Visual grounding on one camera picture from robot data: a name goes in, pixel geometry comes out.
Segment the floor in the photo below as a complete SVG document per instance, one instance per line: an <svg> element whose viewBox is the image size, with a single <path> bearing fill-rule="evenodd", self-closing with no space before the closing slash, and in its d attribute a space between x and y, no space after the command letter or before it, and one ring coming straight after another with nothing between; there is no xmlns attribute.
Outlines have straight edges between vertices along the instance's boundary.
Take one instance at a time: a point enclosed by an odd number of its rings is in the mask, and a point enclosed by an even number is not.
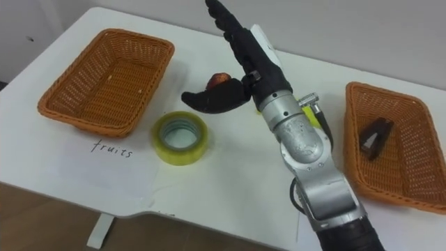
<svg viewBox="0 0 446 251"><path fill-rule="evenodd" d="M79 251L99 213L0 184L0 250ZM274 251L154 215L118 219L102 251Z"/></svg>

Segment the white paper sheet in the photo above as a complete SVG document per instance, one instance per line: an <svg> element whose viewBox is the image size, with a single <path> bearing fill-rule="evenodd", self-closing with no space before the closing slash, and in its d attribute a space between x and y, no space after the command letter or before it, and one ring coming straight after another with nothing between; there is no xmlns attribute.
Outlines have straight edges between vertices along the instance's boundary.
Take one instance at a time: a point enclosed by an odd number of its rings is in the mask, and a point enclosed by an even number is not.
<svg viewBox="0 0 446 251"><path fill-rule="evenodd" d="M147 197L158 171L151 165L148 133L107 139L82 132L64 139L53 170L71 183L103 188L125 197Z"/></svg>

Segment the table surface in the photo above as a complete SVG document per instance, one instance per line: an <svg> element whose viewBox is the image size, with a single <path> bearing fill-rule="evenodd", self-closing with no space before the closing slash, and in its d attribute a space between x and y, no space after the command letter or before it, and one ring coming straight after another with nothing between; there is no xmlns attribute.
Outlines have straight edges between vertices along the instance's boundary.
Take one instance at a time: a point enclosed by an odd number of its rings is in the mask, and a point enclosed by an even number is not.
<svg viewBox="0 0 446 251"><path fill-rule="evenodd" d="M164 38L176 47L137 129L127 139L114 141L146 154L150 164L131 163L137 174L145 174L148 168L157 169L154 182L147 184L147 192L142 196L117 195L54 172L54 168L59 168L54 165L61 164L54 159L62 154L67 141L75 137L95 141L100 137L46 119L36 109L52 82L106 28ZM446 145L446 118L442 115L446 91L283 52L277 54L296 93L316 91L321 97L321 107L334 135L334 159L340 167L345 85L351 81L421 98L431 111L441 144ZM190 111L180 101L183 91L202 90L216 72L243 75L222 37L104 8L90 9L0 93L0 181L118 217L159 213L276 248L295 250L298 239L303 243L306 236L298 236L299 214L288 197L292 175L282 164L278 144L253 104L219 116L199 114L210 128L210 146L193 165L164 164L147 140L148 129L165 112ZM368 202L366 208L384 244L391 245L392 231L400 230L400 238L408 243L405 250L426 246L439 250L446 245L441 234L446 232L444 217ZM399 225L392 231L386 230L386 224L393 219Z"/></svg>

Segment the orange wicker basket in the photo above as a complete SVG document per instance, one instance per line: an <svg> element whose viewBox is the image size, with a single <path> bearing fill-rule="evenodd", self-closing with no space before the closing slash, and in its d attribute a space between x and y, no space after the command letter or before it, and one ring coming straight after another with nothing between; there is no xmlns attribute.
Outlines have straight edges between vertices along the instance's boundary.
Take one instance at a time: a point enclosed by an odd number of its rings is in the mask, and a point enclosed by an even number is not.
<svg viewBox="0 0 446 251"><path fill-rule="evenodd" d="M106 29L45 92L38 111L82 130L125 137L144 113L174 50L163 39Z"/></svg>
<svg viewBox="0 0 446 251"><path fill-rule="evenodd" d="M378 117L394 121L369 161L359 134ZM352 82L346 87L345 172L355 190L379 201L446 214L446 168L427 106L418 98Z"/></svg>

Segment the roll of tape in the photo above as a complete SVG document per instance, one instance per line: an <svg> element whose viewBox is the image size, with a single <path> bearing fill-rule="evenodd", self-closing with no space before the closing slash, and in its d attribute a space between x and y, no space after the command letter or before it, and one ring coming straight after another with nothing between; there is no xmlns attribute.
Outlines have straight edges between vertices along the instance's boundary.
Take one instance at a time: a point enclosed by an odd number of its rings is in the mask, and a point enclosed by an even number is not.
<svg viewBox="0 0 446 251"><path fill-rule="evenodd" d="M194 136L194 141L172 142L170 136L179 130ZM158 120L151 130L158 156L171 165L189 165L199 160L208 148L208 128L195 114L171 112Z"/></svg>

